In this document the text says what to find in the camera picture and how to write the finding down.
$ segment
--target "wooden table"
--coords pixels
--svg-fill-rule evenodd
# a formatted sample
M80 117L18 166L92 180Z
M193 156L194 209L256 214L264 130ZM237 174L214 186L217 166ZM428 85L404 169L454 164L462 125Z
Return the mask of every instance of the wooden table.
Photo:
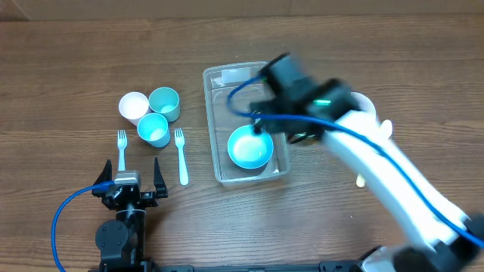
M273 17L0 23L0 271L54 271L51 220L91 185L116 130L127 166L153 187L160 159L169 198L148 210L147 255L160 264L303 264L357 258L405 239L355 175L319 147L291 147L290 173L228 189L214 178L202 72L297 51L309 72L368 95L394 139L464 211L484 210L484 16ZM129 91L181 97L191 184L178 183L174 141L150 147L119 114ZM91 195L57 226L68 271L99 262L95 231L114 213ZM469 271L484 269L484 261Z

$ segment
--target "blue bowl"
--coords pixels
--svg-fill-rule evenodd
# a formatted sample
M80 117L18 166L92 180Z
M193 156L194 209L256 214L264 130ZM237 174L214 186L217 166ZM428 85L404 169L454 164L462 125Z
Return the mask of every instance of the blue bowl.
M230 135L227 150L236 165L245 169L256 169L263 167L270 160L274 152L274 143L268 133L257 135L254 133L253 125L244 125Z

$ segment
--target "green light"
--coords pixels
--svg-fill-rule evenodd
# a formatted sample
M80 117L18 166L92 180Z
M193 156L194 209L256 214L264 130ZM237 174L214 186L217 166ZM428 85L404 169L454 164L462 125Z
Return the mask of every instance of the green light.
M329 106L329 104L331 104L331 100L317 99L312 101L312 103L318 106Z

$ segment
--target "fork handle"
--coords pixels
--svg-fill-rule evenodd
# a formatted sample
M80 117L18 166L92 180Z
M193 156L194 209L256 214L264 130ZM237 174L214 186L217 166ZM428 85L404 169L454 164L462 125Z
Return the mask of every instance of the fork handle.
M119 150L119 164L118 171L125 171L126 164L124 163L124 150Z
M183 148L178 149L178 168L180 171L180 184L188 185L188 170Z

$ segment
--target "wall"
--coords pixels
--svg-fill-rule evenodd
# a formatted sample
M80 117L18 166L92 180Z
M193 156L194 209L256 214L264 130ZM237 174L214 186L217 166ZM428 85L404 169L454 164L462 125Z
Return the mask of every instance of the wall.
M3 20L484 13L484 0L0 0L0 5Z

